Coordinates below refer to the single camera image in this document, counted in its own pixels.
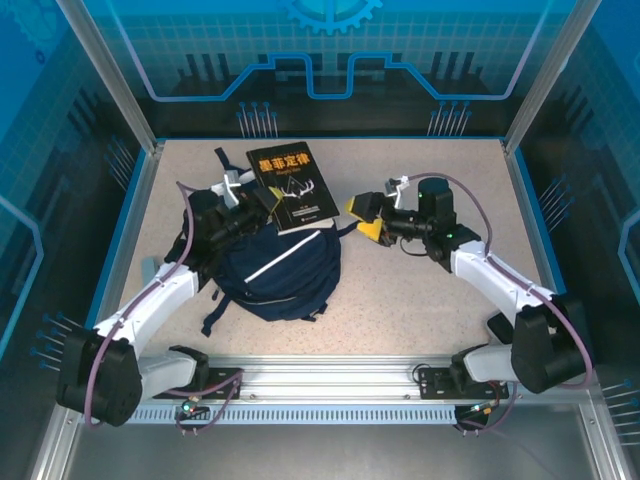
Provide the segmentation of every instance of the blue enclosure wall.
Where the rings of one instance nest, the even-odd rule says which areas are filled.
[[[139,146],[55,2],[0,2],[0,45],[0,465],[9,479],[28,476],[53,407],[57,362],[32,353],[59,357],[38,332],[62,337],[43,315],[84,322]]]
[[[173,137],[504,135],[573,5],[87,2]]]
[[[585,303],[605,385],[640,381],[638,19],[638,2],[603,0],[522,143],[566,287]],[[636,432],[637,416],[627,418],[620,432]]]

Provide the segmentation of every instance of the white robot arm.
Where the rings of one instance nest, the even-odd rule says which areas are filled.
[[[453,356],[450,372],[458,390],[493,380],[517,381],[540,393],[585,371],[588,378],[587,335],[578,335],[573,326],[584,325],[581,303],[536,285],[496,257],[475,232],[457,223],[453,194],[443,178],[447,176],[426,176],[418,185],[417,211],[398,208],[408,177],[389,180],[386,195],[354,197],[347,209],[362,220],[358,230],[381,245],[421,240],[433,261],[469,282],[500,310],[487,324],[497,342]]]
[[[576,302],[535,285],[491,253],[489,258],[479,236],[457,224],[448,184],[433,182],[439,179],[429,180],[420,182],[417,212],[396,207],[401,205],[401,191],[406,188],[398,185],[387,189],[391,192],[388,196],[358,195],[348,210],[363,221],[359,230],[382,245],[390,246],[398,238],[420,238],[432,260],[469,282],[500,310],[501,314],[488,325],[500,343],[481,345],[453,356],[450,371],[458,389],[462,392],[466,385],[491,380],[519,381],[530,391],[539,393],[583,373],[586,365],[575,348],[574,339],[554,323],[541,298],[560,305],[572,319],[581,313]],[[238,178],[225,176],[223,188],[230,191],[239,183],[242,181]],[[167,263],[149,284],[158,284],[153,291],[147,293],[149,286],[145,287],[94,330],[69,335],[58,383],[59,404],[83,410],[88,370],[95,361],[98,346],[134,301],[136,307],[113,336],[100,366],[100,381],[93,392],[93,416],[118,426],[126,422],[142,400],[174,388],[187,387],[191,391],[204,388],[202,381],[206,380],[209,368],[206,355],[186,347],[174,347],[150,358],[140,358],[140,354],[168,317],[208,281],[217,253],[235,241],[238,234],[254,231],[268,217],[265,212],[270,213],[274,206],[265,208],[264,205],[258,207],[255,201],[243,202],[235,194],[224,194],[221,188],[212,187],[204,192],[208,193],[200,197],[213,195],[213,200],[220,194],[231,207],[229,212],[233,212],[223,222],[213,222],[217,225],[214,232],[195,230],[197,241],[204,238],[205,247],[214,246],[196,248],[196,251],[211,251],[212,255],[203,258],[201,253],[194,254],[164,279],[174,267],[172,262],[177,253],[184,248],[178,242],[167,255]],[[216,206],[215,201],[210,204],[202,198],[196,200],[196,204],[204,208],[199,218],[209,215],[212,206]]]
[[[60,405],[87,412],[86,399],[92,417],[118,426],[141,400],[176,388],[204,390],[205,354],[183,346],[156,357],[140,354],[169,316],[209,281],[227,247],[266,224],[282,197],[267,188],[233,191],[251,179],[252,174],[238,178],[227,172],[222,186],[191,193],[183,225],[186,235],[187,218],[194,219],[191,242],[177,239],[154,279],[118,312],[93,330],[69,333],[58,377]]]

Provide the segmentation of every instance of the book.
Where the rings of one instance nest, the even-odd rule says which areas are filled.
[[[340,213],[307,142],[247,152],[256,180],[284,197],[273,218],[279,234],[307,228],[330,228]]]

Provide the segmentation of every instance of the white cable clip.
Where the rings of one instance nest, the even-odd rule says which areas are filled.
[[[240,203],[238,197],[233,193],[233,189],[240,185],[242,184],[240,183],[237,170],[227,170],[224,172],[224,191],[222,195],[227,208],[233,208]]]
[[[403,175],[399,178],[390,178],[384,184],[387,197],[396,197],[394,202],[394,208],[401,209],[402,204],[402,190],[409,186],[409,177]]]

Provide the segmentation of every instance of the speckled tabletop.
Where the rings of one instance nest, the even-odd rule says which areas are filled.
[[[287,140],[170,140],[166,142],[129,268],[121,303],[142,288],[141,260],[162,258],[182,222],[177,180],[206,188],[222,178],[214,149],[248,166],[245,152]],[[308,140],[336,204],[353,195],[383,191],[390,177],[439,171],[465,183],[487,211],[494,252],[538,281],[531,246],[498,140],[327,139]],[[453,187],[460,222],[486,232],[471,201]],[[416,186],[406,206],[417,207]],[[343,215],[339,225],[351,222]],[[386,249],[354,232],[343,240],[342,279],[316,323],[265,322],[232,304],[210,338],[200,333],[215,308],[209,283],[158,330],[145,354],[175,344],[208,354],[438,354],[485,342],[484,322],[495,311],[470,285],[428,259]],[[408,248],[417,248],[418,244]]]

